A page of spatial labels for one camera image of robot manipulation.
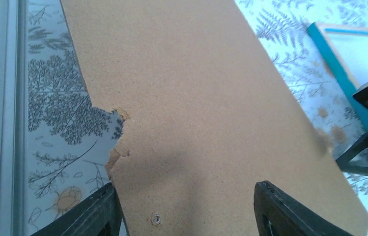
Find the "brown cardboard backing board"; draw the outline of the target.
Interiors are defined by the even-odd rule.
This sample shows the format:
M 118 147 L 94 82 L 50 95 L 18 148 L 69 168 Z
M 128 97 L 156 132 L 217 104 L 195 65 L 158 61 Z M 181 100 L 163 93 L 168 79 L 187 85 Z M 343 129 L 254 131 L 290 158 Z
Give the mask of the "brown cardboard backing board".
M 355 236 L 368 213 L 232 0 L 63 0 L 86 90 L 124 117 L 131 236 L 255 236 L 268 180 Z

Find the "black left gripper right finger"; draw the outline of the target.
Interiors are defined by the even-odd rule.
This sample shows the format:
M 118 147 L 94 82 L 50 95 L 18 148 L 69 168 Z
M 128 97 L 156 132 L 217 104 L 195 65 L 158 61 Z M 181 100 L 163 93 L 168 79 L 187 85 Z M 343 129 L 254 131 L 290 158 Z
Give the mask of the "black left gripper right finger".
M 260 236 L 349 236 L 269 181 L 255 184 L 254 211 Z

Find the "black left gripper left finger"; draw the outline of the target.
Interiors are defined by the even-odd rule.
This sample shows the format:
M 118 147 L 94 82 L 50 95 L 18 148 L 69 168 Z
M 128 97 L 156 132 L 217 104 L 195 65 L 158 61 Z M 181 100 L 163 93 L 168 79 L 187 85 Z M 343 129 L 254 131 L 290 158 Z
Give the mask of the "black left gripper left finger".
M 122 212 L 111 183 L 92 193 L 34 236 L 118 236 Z

